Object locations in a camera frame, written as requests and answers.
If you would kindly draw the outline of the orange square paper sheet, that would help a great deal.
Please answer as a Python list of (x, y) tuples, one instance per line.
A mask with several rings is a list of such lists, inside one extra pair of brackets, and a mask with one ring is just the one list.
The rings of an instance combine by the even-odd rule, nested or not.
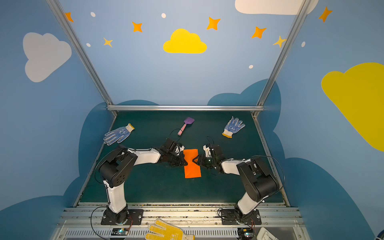
[(184, 150), (184, 159), (187, 162), (187, 165), (184, 166), (185, 170), (185, 178), (193, 179), (193, 178), (201, 178), (201, 168), (198, 166), (194, 160), (198, 160), (199, 154), (197, 149), (192, 150)]

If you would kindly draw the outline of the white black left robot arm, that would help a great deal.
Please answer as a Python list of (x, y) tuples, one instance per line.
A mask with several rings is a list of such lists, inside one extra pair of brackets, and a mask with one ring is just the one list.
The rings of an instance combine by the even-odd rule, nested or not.
[(125, 182), (134, 166), (169, 163), (173, 167), (186, 166), (185, 147), (170, 138), (159, 148), (131, 149), (119, 147), (108, 153), (97, 170), (106, 187), (108, 204), (101, 220), (102, 225), (140, 225), (144, 210), (130, 210), (125, 198)]

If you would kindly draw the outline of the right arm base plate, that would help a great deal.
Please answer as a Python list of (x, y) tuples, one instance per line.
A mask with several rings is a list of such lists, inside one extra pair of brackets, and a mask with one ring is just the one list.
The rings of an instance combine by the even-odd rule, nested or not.
[(222, 220), (223, 225), (261, 225), (262, 220), (258, 210), (251, 211), (249, 214), (242, 214), (236, 209), (218, 209), (217, 214)]

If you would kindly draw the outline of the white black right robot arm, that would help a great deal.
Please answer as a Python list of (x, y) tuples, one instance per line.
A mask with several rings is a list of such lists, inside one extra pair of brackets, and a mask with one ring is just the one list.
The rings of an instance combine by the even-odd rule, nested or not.
[(222, 224), (260, 225), (262, 222), (257, 207), (281, 189), (263, 157), (253, 156), (245, 160), (227, 159), (219, 145), (204, 145), (203, 150), (205, 153), (193, 158), (193, 163), (223, 174), (240, 176), (246, 191), (233, 209), (218, 209)]

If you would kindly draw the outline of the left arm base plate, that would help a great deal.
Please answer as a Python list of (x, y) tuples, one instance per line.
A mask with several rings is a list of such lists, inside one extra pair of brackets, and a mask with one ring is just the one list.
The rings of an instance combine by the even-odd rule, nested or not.
[(101, 225), (140, 225), (143, 213), (144, 210), (142, 209), (123, 209), (119, 213), (114, 213), (107, 208), (104, 211)]

